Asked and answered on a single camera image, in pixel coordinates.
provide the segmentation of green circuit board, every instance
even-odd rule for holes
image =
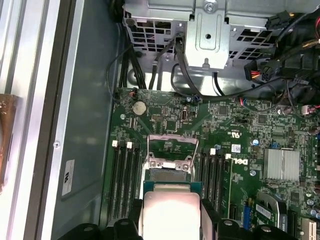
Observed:
[[[119,89],[120,98],[128,96],[130,89]],[[145,114],[137,116],[132,106],[142,101]],[[247,106],[257,110],[270,107],[267,100],[247,100]],[[105,182],[101,209],[101,224],[113,218],[129,214],[132,199],[139,198],[142,166],[148,154],[149,135],[179,135],[198,139],[196,152],[194,146],[158,146],[159,154],[175,155],[183,158],[195,154],[192,174],[178,172],[178,180],[206,181],[202,197],[211,195],[213,179],[210,162],[210,149],[219,149],[217,156],[223,157],[221,175],[222,197],[220,213],[223,218],[230,216],[229,206],[237,206],[235,218],[243,221],[243,207],[248,199],[255,199],[257,192],[275,195],[286,202],[289,209],[298,213],[298,228],[301,217],[307,216],[307,200],[318,202],[313,192],[317,180],[318,140],[309,135],[310,127],[317,119],[300,119],[294,115],[283,115],[281,108],[271,112],[257,113],[243,108],[237,99],[219,102],[186,101],[185,97],[173,92],[140,89],[134,97],[115,102],[112,111],[111,127],[107,147]],[[182,120],[182,111],[186,111]],[[264,174],[265,149],[292,149],[299,151],[299,181],[269,180]],[[144,174],[151,179],[150,170]]]

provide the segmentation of chipset heatsink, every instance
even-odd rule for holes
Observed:
[[[299,167],[299,151],[285,149],[264,150],[264,179],[299,181]]]

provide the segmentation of motherboard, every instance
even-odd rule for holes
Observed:
[[[313,239],[319,203],[318,119],[286,114],[267,100],[202,101],[123,88],[112,111],[102,225],[128,216],[143,181],[201,182],[222,218],[252,230],[274,225]]]

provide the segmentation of red wire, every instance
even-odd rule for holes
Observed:
[[[318,27],[320,25],[320,16],[315,21],[315,35],[318,39],[320,39],[319,33],[318,33]]]

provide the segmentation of white connector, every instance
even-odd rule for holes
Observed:
[[[210,156],[216,155],[216,149],[215,148],[210,148]]]
[[[302,240],[317,240],[317,224],[309,218],[302,219]]]
[[[132,149],[132,141],[128,141],[128,142],[126,143],[126,148],[127,148],[127,149]]]
[[[117,140],[113,140],[112,141],[112,147],[113,148],[117,148],[118,147],[118,141]]]

